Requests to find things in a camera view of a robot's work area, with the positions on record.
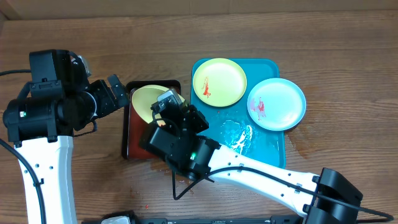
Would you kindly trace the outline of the yellow-green plate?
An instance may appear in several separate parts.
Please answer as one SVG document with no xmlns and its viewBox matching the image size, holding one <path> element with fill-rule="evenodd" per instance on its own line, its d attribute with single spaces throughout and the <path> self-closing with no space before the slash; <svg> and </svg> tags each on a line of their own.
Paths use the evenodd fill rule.
<svg viewBox="0 0 398 224">
<path fill-rule="evenodd" d="M 245 94 L 247 77 L 240 65 L 226 58 L 213 58 L 194 72 L 192 87 L 202 102 L 215 107 L 231 106 Z"/>
<path fill-rule="evenodd" d="M 167 88 L 160 85 L 146 85 L 144 87 L 138 88 L 132 94 L 132 106 L 136 113 L 142 118 L 146 123 L 153 122 L 154 119 L 160 119 L 160 114 L 155 114 L 151 110 L 151 105 L 156 102 L 156 98 L 171 88 Z"/>
</svg>

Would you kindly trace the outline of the light blue plate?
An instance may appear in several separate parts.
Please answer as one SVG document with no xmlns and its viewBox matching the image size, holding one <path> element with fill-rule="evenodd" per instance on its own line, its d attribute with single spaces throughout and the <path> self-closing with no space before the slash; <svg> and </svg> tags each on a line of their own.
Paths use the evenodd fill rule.
<svg viewBox="0 0 398 224">
<path fill-rule="evenodd" d="M 269 78 L 250 91 L 247 110 L 251 119 L 269 131 L 294 128 L 305 116 L 307 101 L 294 82 L 283 78 Z"/>
</svg>

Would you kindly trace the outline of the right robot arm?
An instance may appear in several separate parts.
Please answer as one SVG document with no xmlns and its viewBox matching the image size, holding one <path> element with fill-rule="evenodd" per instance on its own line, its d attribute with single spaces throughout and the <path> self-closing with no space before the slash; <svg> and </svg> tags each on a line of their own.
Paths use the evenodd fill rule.
<svg viewBox="0 0 398 224">
<path fill-rule="evenodd" d="M 305 223 L 355 223 L 362 193 L 339 172 L 296 172 L 250 159 L 206 136 L 204 115 L 193 105 L 151 103 L 139 109 L 148 124 L 140 145 L 173 175 L 195 184 L 207 179 L 252 190 L 291 209 Z"/>
</svg>

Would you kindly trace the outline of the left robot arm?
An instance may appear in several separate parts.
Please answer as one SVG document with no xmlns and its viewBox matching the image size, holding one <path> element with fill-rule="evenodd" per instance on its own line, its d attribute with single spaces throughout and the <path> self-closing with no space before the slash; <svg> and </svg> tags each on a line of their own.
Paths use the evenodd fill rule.
<svg viewBox="0 0 398 224">
<path fill-rule="evenodd" d="M 86 75 L 38 77 L 3 115 L 1 144 L 21 167 L 29 223 L 76 223 L 72 184 L 75 131 L 129 104 L 116 75 L 89 83 Z"/>
</svg>

